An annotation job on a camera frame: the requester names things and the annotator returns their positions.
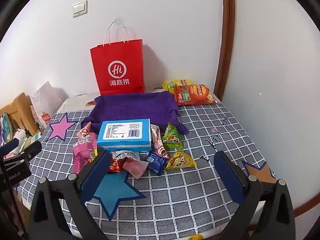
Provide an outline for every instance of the red paper bag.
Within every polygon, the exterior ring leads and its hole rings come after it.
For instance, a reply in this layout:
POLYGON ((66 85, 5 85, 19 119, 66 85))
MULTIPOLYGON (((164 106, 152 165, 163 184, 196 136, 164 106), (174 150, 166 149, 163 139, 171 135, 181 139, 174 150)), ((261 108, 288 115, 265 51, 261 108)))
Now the red paper bag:
POLYGON ((98 45, 90 52, 101 95, 144 93, 142 40, 98 45))

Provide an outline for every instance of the barcode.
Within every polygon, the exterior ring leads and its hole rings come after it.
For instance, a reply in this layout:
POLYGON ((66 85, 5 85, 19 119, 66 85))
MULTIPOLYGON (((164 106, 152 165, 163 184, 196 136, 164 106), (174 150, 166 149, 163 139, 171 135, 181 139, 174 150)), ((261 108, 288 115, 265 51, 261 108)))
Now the barcode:
POLYGON ((94 150, 89 149, 89 152, 90 152, 91 158, 94 159, 94 158, 95 158, 95 156, 94 156, 94 150))
POLYGON ((152 163, 154 160, 155 160, 155 159, 152 158, 152 157, 148 157, 148 158, 147 158, 147 162, 151 162, 151 163, 152 163))
POLYGON ((129 130, 128 137, 139 137, 139 130, 129 130))

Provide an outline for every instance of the orange chip bag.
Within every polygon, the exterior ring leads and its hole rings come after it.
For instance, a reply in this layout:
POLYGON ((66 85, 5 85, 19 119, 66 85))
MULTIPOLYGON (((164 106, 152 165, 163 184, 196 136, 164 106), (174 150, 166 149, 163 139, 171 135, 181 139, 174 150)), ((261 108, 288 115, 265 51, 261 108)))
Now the orange chip bag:
POLYGON ((209 88, 205 85, 184 85, 174 87, 174 98, 178 106, 215 104, 209 88))

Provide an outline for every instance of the wooden headboard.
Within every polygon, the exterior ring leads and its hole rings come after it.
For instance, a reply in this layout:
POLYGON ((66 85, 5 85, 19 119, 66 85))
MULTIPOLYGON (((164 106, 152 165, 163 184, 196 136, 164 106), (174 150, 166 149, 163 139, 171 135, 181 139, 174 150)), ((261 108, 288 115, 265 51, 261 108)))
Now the wooden headboard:
POLYGON ((0 115, 7 112, 12 124, 12 129, 28 130, 31 136, 39 132, 39 129, 32 117, 31 100, 25 93, 18 95, 12 103, 0 109, 0 115))

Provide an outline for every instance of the metal bolt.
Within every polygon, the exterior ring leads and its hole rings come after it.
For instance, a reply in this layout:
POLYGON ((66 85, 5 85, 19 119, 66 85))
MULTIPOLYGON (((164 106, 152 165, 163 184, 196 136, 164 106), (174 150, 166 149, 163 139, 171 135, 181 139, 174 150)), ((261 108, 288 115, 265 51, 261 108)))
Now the metal bolt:
POLYGON ((71 174, 68 176, 68 179, 69 179, 69 180, 74 180, 76 177, 77 177, 76 174, 71 173, 71 174))
POLYGON ((44 183, 45 180, 46 180, 46 178, 45 178, 45 177, 42 177, 42 178, 39 179, 39 183, 44 183))
POLYGON ((280 179, 280 180, 279 180, 279 184, 280 184, 281 186, 284 186, 284 185, 285 185, 285 181, 284 181, 283 179, 280 179))
POLYGON ((249 178, 250 181, 256 181, 257 180, 257 177, 254 176, 254 175, 249 175, 248 178, 249 178))

